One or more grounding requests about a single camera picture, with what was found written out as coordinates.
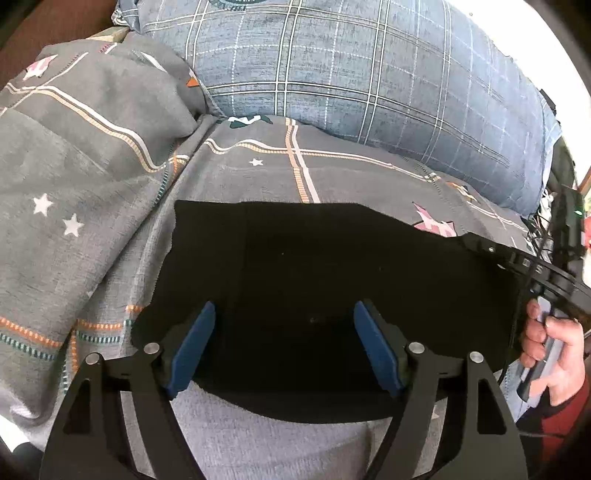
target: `bedsheet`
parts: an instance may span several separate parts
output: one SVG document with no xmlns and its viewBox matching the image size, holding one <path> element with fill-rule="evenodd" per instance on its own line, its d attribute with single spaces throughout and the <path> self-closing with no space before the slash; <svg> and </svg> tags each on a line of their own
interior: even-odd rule
<svg viewBox="0 0 591 480">
<path fill-rule="evenodd" d="M 0 414 L 40 448 L 84 357 L 132 353 L 177 199 L 356 202 L 434 235 L 527 248 L 518 215 L 457 178 L 293 118 L 216 117 L 194 84 L 171 49 L 131 33 L 48 46 L 0 92 Z M 195 384 L 173 408 L 217 479 L 359 478 L 388 425 L 280 422 Z"/>
</svg>

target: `star print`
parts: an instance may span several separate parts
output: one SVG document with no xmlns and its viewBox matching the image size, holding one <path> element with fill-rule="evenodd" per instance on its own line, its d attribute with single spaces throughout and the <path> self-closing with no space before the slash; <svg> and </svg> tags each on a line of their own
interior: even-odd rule
<svg viewBox="0 0 591 480">
<path fill-rule="evenodd" d="M 78 230 L 81 226 L 84 226 L 84 223 L 80 223 L 78 221 L 75 213 L 72 215 L 72 218 L 70 218 L 69 220 L 63 220 L 63 222 L 66 224 L 66 231 L 64 232 L 64 236 L 68 235 L 69 233 L 71 233 L 74 236 L 78 236 Z"/>
<path fill-rule="evenodd" d="M 47 193 L 41 195 L 41 198 L 33 197 L 33 202 L 35 202 L 35 210 L 33 211 L 33 215 L 36 213 L 42 213 L 44 216 L 47 216 L 47 209 L 53 205 L 53 202 L 47 200 Z"/>
<path fill-rule="evenodd" d="M 45 71 L 47 70 L 47 67 L 49 66 L 50 62 L 56 57 L 57 55 L 52 55 L 51 57 L 45 57 L 44 59 L 31 63 L 27 67 L 27 72 L 25 76 L 22 78 L 22 81 L 24 82 L 25 80 L 28 80 L 31 77 L 40 77 L 41 75 L 43 75 L 43 73 L 45 73 Z"/>
</svg>

